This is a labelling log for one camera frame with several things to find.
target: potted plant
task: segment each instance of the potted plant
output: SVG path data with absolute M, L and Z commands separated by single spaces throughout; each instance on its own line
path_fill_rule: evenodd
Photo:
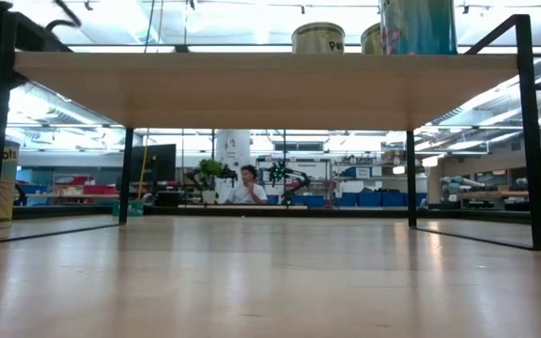
M 216 201 L 215 177 L 223 171 L 223 164 L 212 159 L 203 159 L 199 162 L 200 179 L 202 182 L 202 200 L 205 204 L 214 204 Z

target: white pillar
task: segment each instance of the white pillar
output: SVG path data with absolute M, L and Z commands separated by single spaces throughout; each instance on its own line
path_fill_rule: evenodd
M 228 165 L 229 169 L 241 175 L 240 168 L 250 164 L 250 131 L 219 130 L 216 132 L 216 161 Z M 224 202 L 231 190 L 231 180 L 217 179 L 216 192 L 219 202 Z

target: dark hair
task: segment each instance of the dark hair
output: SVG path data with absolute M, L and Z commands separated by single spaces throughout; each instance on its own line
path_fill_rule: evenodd
M 256 177 L 258 176 L 258 172 L 253 165 L 250 165 L 250 164 L 244 165 L 241 167 L 241 171 L 243 170 L 247 170 L 250 173 L 252 173 L 252 175 L 254 176 L 254 179 L 256 179 Z

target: man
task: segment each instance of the man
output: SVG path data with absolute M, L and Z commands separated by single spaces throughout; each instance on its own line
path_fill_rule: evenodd
M 255 184 L 257 176 L 253 165 L 244 165 L 241 167 L 241 181 L 243 184 L 233 188 L 226 198 L 227 204 L 266 204 L 267 195 L 264 188 Z

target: white shirt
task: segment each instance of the white shirt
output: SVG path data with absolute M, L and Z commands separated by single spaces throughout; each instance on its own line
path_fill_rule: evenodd
M 254 185 L 254 194 L 263 201 L 268 199 L 267 194 L 264 192 L 264 188 L 257 184 Z M 250 191 L 242 183 L 238 183 L 238 186 L 231 190 L 228 197 L 226 197 L 226 202 L 235 204 L 255 204 L 255 200 L 250 194 Z

